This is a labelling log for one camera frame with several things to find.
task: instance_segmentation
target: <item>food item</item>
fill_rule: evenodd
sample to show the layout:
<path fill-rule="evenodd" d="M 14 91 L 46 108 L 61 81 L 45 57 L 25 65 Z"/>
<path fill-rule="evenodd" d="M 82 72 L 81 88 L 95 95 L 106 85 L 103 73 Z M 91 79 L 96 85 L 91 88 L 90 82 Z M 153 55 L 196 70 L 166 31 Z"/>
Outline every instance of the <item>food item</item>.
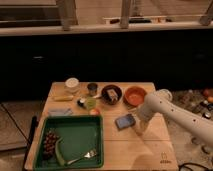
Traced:
<path fill-rule="evenodd" d="M 60 149 L 59 149 L 59 143 L 61 142 L 61 140 L 62 140 L 62 138 L 60 138 L 60 139 L 58 139 L 56 141 L 56 144 L 55 144 L 55 155 L 56 155 L 57 161 L 60 164 L 60 166 L 64 166 L 66 164 L 66 161 L 62 157 Z"/>
<path fill-rule="evenodd" d="M 69 95 L 69 96 L 55 96 L 52 99 L 54 101 L 71 101 L 73 100 L 74 96 L 73 95 Z"/>
<path fill-rule="evenodd" d="M 112 102 L 118 101 L 118 95 L 114 89 L 107 90 L 107 94 Z"/>
<path fill-rule="evenodd" d="M 209 97 L 207 98 L 207 100 L 208 100 L 209 103 L 213 103 L 213 96 L 209 96 Z"/>
<path fill-rule="evenodd" d="M 89 111 L 90 115 L 100 115 L 100 110 L 98 110 L 97 108 L 91 109 Z"/>
<path fill-rule="evenodd" d="M 205 97 L 213 96 L 213 89 L 208 89 L 208 88 L 204 89 L 203 95 Z"/>
<path fill-rule="evenodd" d="M 43 157 L 44 160 L 50 159 L 54 154 L 55 149 L 55 143 L 59 139 L 59 137 L 56 135 L 56 133 L 52 131 L 48 131 L 45 135 L 45 139 L 43 142 Z"/>

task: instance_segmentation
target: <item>white bowl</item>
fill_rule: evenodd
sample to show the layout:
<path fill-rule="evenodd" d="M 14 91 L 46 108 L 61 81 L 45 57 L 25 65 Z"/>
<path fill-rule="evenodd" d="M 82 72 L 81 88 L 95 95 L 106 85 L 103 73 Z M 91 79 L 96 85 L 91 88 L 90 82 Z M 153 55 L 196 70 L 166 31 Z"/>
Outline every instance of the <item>white bowl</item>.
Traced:
<path fill-rule="evenodd" d="M 69 78 L 65 81 L 65 88 L 70 93 L 76 93 L 79 90 L 79 80 L 77 78 Z"/>

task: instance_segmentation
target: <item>grapes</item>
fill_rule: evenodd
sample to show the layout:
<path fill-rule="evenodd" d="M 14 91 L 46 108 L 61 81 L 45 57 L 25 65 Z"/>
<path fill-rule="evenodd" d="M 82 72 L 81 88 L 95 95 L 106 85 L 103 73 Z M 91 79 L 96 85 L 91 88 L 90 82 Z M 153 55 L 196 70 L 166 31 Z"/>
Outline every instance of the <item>grapes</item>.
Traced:
<path fill-rule="evenodd" d="M 45 138 L 43 141 L 43 157 L 45 160 L 50 159 L 54 155 L 55 143 L 59 139 L 59 136 L 52 131 L 48 131 L 45 134 Z"/>

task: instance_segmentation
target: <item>cup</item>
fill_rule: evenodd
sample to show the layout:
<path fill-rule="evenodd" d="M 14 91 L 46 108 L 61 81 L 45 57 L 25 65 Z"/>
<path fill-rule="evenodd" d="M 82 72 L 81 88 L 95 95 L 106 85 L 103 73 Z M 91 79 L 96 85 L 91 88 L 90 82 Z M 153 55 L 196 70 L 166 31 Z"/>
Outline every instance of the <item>cup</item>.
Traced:
<path fill-rule="evenodd" d="M 87 97 L 84 102 L 84 107 L 87 109 L 87 111 L 94 109 L 95 106 L 96 106 L 96 99 L 94 99 L 92 97 Z"/>
<path fill-rule="evenodd" d="M 97 95 L 98 84 L 96 84 L 96 83 L 89 83 L 87 85 L 87 89 L 89 91 L 89 95 L 90 96 L 95 96 L 95 95 Z"/>

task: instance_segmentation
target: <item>handle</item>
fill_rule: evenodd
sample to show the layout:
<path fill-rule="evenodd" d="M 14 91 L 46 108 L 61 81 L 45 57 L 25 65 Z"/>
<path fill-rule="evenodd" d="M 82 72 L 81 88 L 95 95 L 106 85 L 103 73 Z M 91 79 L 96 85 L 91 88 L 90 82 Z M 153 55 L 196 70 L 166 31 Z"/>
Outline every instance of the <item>handle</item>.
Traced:
<path fill-rule="evenodd" d="M 34 60 L 42 60 L 42 59 L 44 59 L 44 57 L 43 56 L 33 56 L 33 59 Z"/>
<path fill-rule="evenodd" d="M 80 158 L 77 158 L 77 159 L 70 160 L 70 161 L 67 162 L 67 165 L 70 165 L 70 164 L 72 164 L 72 163 L 75 163 L 76 161 L 81 160 L 81 159 L 83 159 L 83 158 L 84 158 L 84 157 L 80 157 Z"/>

